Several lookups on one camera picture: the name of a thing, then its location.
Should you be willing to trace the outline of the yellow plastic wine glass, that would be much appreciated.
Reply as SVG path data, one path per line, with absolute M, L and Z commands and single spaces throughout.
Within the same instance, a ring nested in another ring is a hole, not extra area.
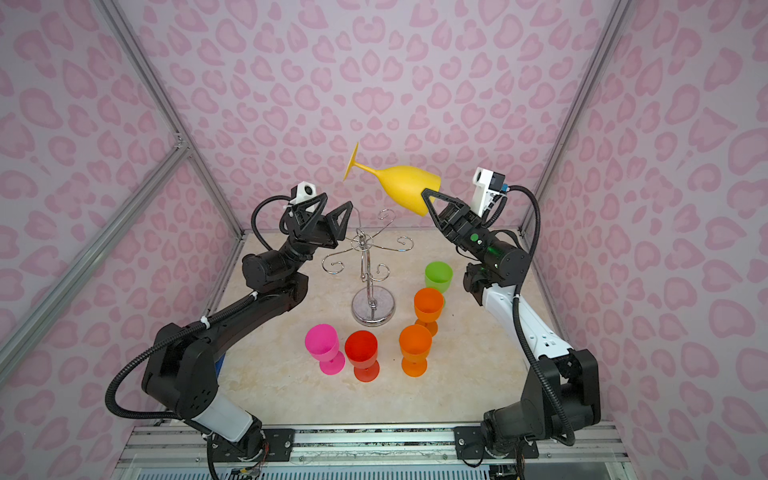
M 398 165 L 377 170 L 357 161 L 358 150 L 359 144 L 356 143 L 346 167 L 344 178 L 347 178 L 350 171 L 357 167 L 372 174 L 386 194 L 397 205 L 422 217 L 428 214 L 427 203 L 422 197 L 422 192 L 425 189 L 439 191 L 442 183 L 440 176 L 409 165 Z

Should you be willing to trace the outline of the green plastic wine glass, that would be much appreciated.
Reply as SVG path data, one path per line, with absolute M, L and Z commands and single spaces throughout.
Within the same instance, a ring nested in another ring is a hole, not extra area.
M 445 293 L 453 279 L 453 269 L 442 261 L 430 262 L 424 272 L 425 286 Z

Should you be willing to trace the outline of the orange wine glass front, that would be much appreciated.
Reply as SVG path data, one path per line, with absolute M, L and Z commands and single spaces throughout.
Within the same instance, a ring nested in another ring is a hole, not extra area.
M 416 325 L 425 327 L 432 336 L 438 333 L 437 320 L 442 314 L 445 299 L 441 292 L 433 288 L 423 288 L 414 295 Z

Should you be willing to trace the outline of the orange wine glass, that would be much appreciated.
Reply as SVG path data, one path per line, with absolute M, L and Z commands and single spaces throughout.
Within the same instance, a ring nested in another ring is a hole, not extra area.
M 399 346 L 403 356 L 403 372 L 410 377 L 423 375 L 428 368 L 428 355 L 432 346 L 429 330 L 416 324 L 404 328 L 399 336 Z
M 441 292 L 433 288 L 423 288 L 414 295 L 416 325 L 425 327 L 432 336 L 438 333 L 437 320 L 442 314 L 445 299 Z

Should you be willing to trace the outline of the pink plastic wine glass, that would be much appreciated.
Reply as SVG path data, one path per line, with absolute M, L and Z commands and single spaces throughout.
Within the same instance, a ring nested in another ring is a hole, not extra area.
M 338 332 L 333 326 L 318 324 L 312 327 L 305 335 L 304 345 L 325 375 L 337 375 L 344 369 L 346 359 L 340 349 Z

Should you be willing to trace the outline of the red plastic wine glass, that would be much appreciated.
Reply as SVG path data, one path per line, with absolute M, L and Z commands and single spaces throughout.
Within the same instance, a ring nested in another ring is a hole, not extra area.
M 345 342 L 344 353 L 357 380 L 368 383 L 378 377 L 378 341 L 373 333 L 359 330 L 351 334 Z

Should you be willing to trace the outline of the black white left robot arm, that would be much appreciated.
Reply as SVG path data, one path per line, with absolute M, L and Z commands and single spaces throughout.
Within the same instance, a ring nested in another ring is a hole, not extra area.
M 326 212 L 326 194 L 302 200 L 294 192 L 286 202 L 279 222 L 283 245 L 242 259 L 249 294 L 193 324 L 163 327 L 140 360 L 146 367 L 142 390 L 163 406 L 166 417 L 204 434 L 211 448 L 246 461 L 266 457 L 262 423 L 220 392 L 216 363 L 238 341 L 306 298 L 309 278 L 301 267 L 317 249 L 339 246 L 353 210 L 347 201 Z

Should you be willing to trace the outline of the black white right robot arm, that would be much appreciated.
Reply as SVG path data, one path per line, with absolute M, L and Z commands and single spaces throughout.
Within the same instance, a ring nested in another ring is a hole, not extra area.
M 522 287 L 537 243 L 524 247 L 515 233 L 490 229 L 458 198 L 431 189 L 421 197 L 440 233 L 471 260 L 464 290 L 512 329 L 528 364 L 519 400 L 484 414 L 483 452 L 522 460 L 525 448 L 540 440 L 573 446 L 577 431 L 601 420 L 599 366 L 589 350 L 575 349 L 537 314 L 525 312 Z

